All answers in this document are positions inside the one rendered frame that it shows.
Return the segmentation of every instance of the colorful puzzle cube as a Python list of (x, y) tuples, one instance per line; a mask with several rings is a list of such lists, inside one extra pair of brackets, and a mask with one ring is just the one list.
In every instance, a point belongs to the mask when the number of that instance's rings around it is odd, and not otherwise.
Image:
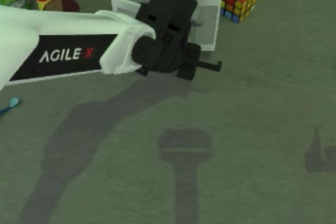
[(257, 0), (222, 0), (221, 15), (239, 23), (254, 10), (256, 3)]

